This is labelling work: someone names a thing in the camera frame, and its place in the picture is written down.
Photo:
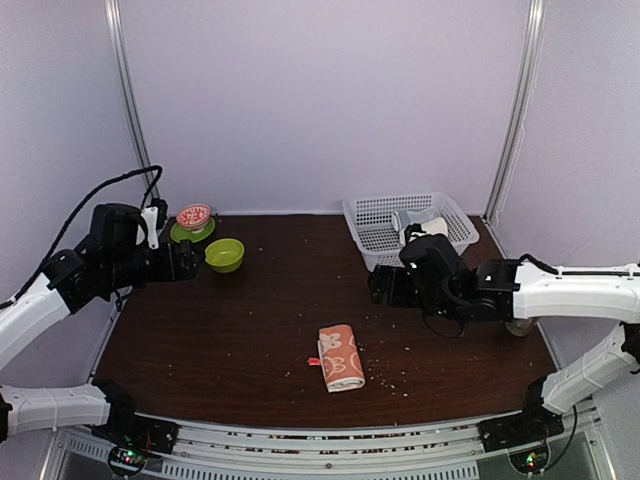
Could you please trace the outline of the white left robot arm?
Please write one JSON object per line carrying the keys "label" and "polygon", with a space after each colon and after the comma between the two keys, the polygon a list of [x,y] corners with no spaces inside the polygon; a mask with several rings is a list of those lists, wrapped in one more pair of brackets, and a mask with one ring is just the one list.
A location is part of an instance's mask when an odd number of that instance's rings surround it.
{"label": "white left robot arm", "polygon": [[203,262],[188,242],[55,254],[1,311],[1,438],[87,425],[116,444],[146,442],[131,395],[92,381],[90,368],[104,349],[115,295],[192,280]]}

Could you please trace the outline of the orange patterned towel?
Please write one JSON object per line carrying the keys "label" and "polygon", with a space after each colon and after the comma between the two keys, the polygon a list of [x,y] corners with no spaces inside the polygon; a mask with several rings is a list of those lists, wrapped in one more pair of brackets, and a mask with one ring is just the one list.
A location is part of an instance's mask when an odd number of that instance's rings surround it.
{"label": "orange patterned towel", "polygon": [[366,384],[358,346],[350,325],[321,328],[316,347],[316,356],[308,358],[307,365],[321,370],[329,394],[357,390]]}

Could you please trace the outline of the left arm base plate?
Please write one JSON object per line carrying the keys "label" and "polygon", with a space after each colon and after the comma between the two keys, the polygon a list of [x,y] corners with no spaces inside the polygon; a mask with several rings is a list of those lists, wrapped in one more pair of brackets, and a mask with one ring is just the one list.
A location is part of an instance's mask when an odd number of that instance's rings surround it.
{"label": "left arm base plate", "polygon": [[175,422],[135,415],[133,423],[125,427],[92,426],[93,436],[115,446],[151,455],[171,454],[179,432]]}

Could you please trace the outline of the white towel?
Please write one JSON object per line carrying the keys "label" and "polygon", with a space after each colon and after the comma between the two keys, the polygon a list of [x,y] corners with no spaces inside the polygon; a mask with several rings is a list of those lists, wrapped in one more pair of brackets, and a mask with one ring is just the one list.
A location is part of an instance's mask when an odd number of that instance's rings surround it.
{"label": "white towel", "polygon": [[427,223],[423,223],[421,225],[423,230],[425,231],[424,236],[433,236],[433,235],[444,235],[445,237],[449,236],[448,225],[443,217],[438,217],[434,220],[431,220]]}

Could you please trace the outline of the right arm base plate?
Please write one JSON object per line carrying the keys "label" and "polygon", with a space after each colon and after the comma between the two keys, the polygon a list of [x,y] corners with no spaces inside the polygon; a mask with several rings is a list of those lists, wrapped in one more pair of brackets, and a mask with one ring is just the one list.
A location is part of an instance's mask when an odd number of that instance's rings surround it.
{"label": "right arm base plate", "polygon": [[529,416],[517,413],[484,420],[477,424],[485,452],[512,449],[535,442],[543,442],[549,437],[564,432],[562,418]]}

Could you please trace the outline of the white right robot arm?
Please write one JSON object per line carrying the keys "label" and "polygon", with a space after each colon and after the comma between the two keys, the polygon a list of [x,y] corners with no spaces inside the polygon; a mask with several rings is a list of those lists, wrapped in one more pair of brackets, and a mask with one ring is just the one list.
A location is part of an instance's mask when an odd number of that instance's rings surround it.
{"label": "white right robot arm", "polygon": [[622,373],[639,372],[639,266],[552,266],[530,254],[469,266],[449,239],[411,226],[396,266],[369,275],[374,304],[413,308],[430,321],[499,322],[524,328],[537,320],[604,320],[611,331],[572,363],[533,382],[513,419],[519,440],[535,440],[579,401]]}

